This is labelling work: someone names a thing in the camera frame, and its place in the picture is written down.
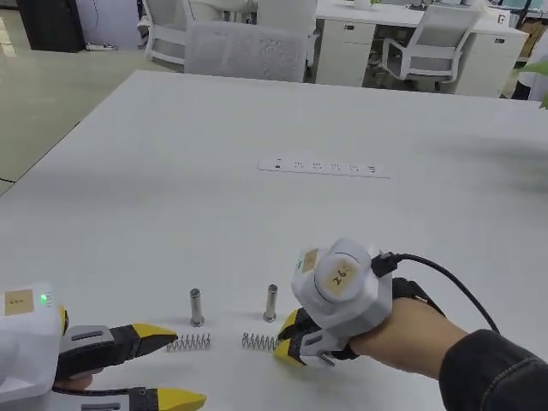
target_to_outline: coiled spring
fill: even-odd
[[[263,351],[274,351],[279,344],[277,337],[265,336],[244,332],[241,336],[243,348],[260,349]]]
[[[166,351],[183,351],[190,349],[209,349],[211,346],[210,334],[185,334],[165,347]]]

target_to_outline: white device housing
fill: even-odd
[[[301,357],[343,349],[350,337],[372,330],[392,309],[391,275],[377,278],[369,252],[349,239],[329,250],[301,253],[291,288],[322,328],[303,339]]]
[[[0,292],[0,403],[51,389],[62,333],[48,283]]]

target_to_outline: metal pin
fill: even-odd
[[[199,289],[190,290],[190,309],[192,310],[190,324],[193,327],[201,327],[204,324],[204,316],[202,315]]]
[[[277,286],[271,284],[268,286],[268,294],[266,295],[266,310],[263,314],[263,320],[267,323],[271,323],[276,319],[276,297]]]

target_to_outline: floor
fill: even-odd
[[[136,69],[142,51],[31,51],[17,11],[0,10],[0,194]]]

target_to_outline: sleeve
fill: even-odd
[[[439,387],[448,411],[548,409],[548,365],[492,331],[476,331],[447,352]]]

